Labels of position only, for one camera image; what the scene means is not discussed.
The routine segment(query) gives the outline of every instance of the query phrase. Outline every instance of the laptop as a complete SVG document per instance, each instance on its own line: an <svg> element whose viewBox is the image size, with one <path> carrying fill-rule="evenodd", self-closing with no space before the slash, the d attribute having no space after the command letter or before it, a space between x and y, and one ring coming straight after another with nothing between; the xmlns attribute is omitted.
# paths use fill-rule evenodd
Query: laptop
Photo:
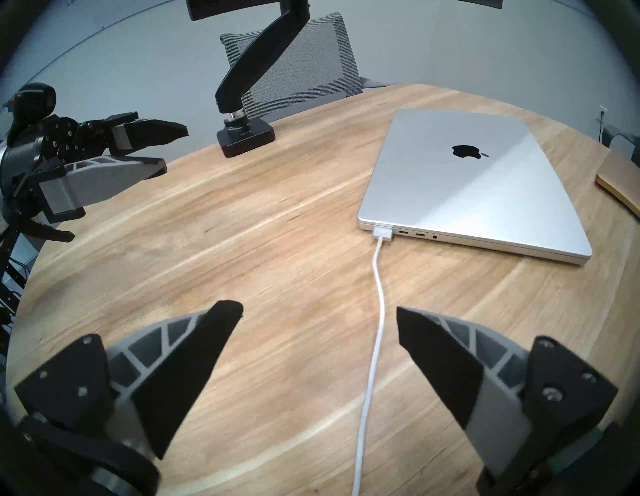
<svg viewBox="0 0 640 496"><path fill-rule="evenodd" d="M536 138L520 119L501 115L398 109L358 224L574 264L591 256Z"/></svg>

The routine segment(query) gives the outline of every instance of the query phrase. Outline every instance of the wood grain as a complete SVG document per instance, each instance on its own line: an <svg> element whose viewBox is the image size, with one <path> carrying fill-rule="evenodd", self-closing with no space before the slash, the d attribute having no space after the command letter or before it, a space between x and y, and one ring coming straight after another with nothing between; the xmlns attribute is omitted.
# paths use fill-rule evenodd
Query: wood grain
<svg viewBox="0 0 640 496"><path fill-rule="evenodd" d="M161 493L350 493L378 319L375 242L356 212L401 107L521 118L562 180L593 256L579 268L408 238L383 247L388 317L362 494L475 494L481 469L398 344L396 305L476 321L527 349L551 335L623 388L623 415L640 353L640 229L594 185L608 150L532 112L422 85L277 121L274 143L233 159L213 145L66 223L76 239L47 242L27 283L8 384L84 333L110 346L141 326L235 299L244 317L158 462ZM18 414L15 394L10 401Z"/></svg>
<svg viewBox="0 0 640 496"><path fill-rule="evenodd" d="M640 167L617 150L611 150L596 174L596 183L640 218Z"/></svg>

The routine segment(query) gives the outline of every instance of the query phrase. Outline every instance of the charging cable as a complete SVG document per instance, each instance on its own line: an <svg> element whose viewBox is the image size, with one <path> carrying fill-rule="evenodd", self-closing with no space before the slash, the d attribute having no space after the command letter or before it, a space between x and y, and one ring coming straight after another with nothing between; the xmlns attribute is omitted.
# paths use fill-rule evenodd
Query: charging cable
<svg viewBox="0 0 640 496"><path fill-rule="evenodd" d="M391 241L393 231L389 227L376 226L373 229L373 237L378 238L378 245L373 254L373 277L376 280L378 288L378 299L380 300L380 320L378 321L378 334L376 335L376 344L373 347L373 355L371 356L371 364L369 365L369 380L367 381L367 393L364 397L362 405L362 415L360 416L360 428L358 429L358 447L356 448L356 468L353 474L353 489L351 496L360 494L360 482L362 481L362 460L364 458L364 438L367 431L367 416L369 415L369 406L371 405L371 395L373 394L373 381L376 378L376 368L378 366L378 357L380 355L380 344L382 343L382 331L385 327L385 295L382 292L382 283L380 282L380 274L378 273L378 255L383 241Z"/></svg>

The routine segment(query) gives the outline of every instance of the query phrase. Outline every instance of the screw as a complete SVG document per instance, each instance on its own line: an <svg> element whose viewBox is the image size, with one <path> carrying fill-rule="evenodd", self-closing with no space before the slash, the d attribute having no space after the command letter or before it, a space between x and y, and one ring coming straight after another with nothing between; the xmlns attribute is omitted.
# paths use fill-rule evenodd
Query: screw
<svg viewBox="0 0 640 496"><path fill-rule="evenodd" d="M551 386L545 387L542 390L542 396L547 398L547 401L560 401L563 398L562 392Z"/></svg>
<svg viewBox="0 0 640 496"><path fill-rule="evenodd" d="M592 384L595 384L598 381L598 376L591 371L586 371L582 373L582 378L585 381L589 381Z"/></svg>
<svg viewBox="0 0 640 496"><path fill-rule="evenodd" d="M538 343L545 348L554 348L556 346L553 341L548 339L538 339Z"/></svg>

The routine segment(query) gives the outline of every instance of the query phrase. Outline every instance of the chair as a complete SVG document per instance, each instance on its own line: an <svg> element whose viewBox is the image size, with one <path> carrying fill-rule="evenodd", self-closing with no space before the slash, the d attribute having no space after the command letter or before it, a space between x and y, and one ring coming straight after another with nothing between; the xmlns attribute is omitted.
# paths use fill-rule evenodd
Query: chair
<svg viewBox="0 0 640 496"><path fill-rule="evenodd" d="M259 34L220 36L230 66ZM278 61L243 95L242 102L249 118L271 122L358 95L363 88L384 86L360 77L342 16L332 13L309 20Z"/></svg>
<svg viewBox="0 0 640 496"><path fill-rule="evenodd" d="M634 146L634 152L631 155L631 161L640 167L640 136L634 136L630 132L622 132L617 127L606 125L602 129L602 144L607 148L611 147L611 141L616 136L622 136Z"/></svg>

